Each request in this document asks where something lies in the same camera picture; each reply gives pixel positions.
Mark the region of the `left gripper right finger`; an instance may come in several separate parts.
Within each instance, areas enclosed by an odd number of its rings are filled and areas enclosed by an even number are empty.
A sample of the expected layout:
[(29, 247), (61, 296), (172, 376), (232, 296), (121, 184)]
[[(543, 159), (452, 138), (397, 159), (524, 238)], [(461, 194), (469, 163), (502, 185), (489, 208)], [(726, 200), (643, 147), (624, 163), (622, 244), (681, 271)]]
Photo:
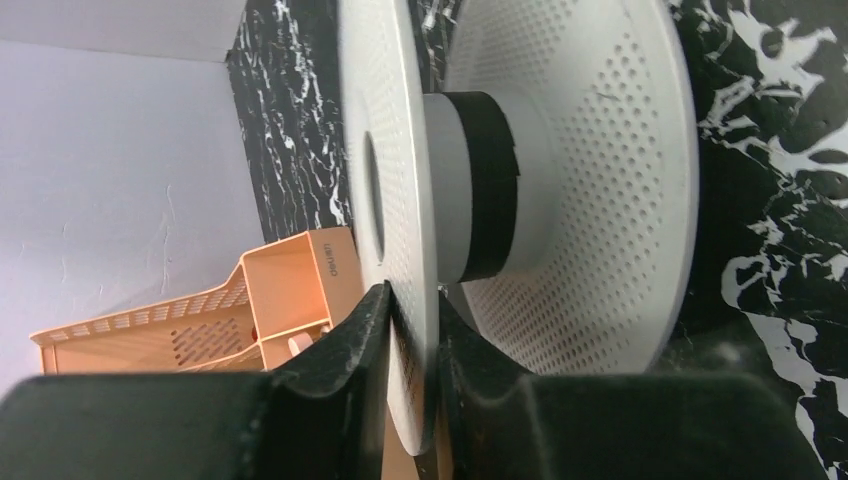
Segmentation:
[(823, 479), (784, 321), (675, 341), (659, 370), (537, 375), (439, 302), (447, 479)]

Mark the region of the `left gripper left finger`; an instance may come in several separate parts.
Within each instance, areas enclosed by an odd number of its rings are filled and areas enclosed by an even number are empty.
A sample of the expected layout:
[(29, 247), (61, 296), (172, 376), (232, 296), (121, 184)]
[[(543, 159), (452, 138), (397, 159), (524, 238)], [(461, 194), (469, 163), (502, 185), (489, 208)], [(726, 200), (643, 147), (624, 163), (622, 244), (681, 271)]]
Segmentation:
[(395, 298), (266, 372), (33, 377), (1, 404), (5, 479), (377, 479)]

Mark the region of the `white perforated cable spool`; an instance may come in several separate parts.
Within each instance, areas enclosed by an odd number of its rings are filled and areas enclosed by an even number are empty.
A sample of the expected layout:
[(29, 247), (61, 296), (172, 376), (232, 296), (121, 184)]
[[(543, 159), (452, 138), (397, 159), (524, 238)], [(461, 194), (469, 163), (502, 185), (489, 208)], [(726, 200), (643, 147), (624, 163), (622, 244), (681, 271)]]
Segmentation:
[(439, 300), (543, 375), (646, 371), (692, 263), (699, 154), (663, 1), (465, 1), (442, 89), (423, 90), (405, 1), (342, 1), (353, 231), (389, 282), (388, 408), (431, 448)]

